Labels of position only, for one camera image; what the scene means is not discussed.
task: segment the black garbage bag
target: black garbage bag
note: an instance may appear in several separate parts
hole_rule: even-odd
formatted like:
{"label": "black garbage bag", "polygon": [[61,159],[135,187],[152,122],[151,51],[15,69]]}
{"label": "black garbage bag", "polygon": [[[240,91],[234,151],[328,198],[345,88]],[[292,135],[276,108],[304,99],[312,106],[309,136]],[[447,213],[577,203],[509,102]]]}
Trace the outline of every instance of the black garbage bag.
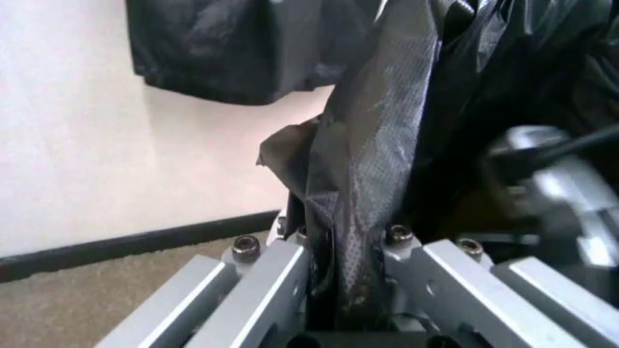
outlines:
{"label": "black garbage bag", "polygon": [[268,104],[335,83],[381,0],[127,0],[133,68],[147,84]]}
{"label": "black garbage bag", "polygon": [[611,0],[387,4],[324,113],[261,145],[259,161],[303,204],[310,326],[385,328],[381,234],[406,219],[438,238],[476,158],[508,128],[618,120],[615,13]]}

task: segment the metal frame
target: metal frame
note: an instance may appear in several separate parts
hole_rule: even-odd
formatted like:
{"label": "metal frame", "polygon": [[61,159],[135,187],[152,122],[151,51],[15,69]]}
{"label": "metal frame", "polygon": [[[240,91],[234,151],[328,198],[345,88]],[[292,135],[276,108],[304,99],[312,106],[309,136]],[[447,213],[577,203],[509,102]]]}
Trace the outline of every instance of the metal frame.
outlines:
{"label": "metal frame", "polygon": [[304,298],[309,266],[302,246],[274,241],[186,347],[258,347],[272,328],[286,329]]}
{"label": "metal frame", "polygon": [[236,282],[233,266],[197,255],[96,346],[179,347]]}

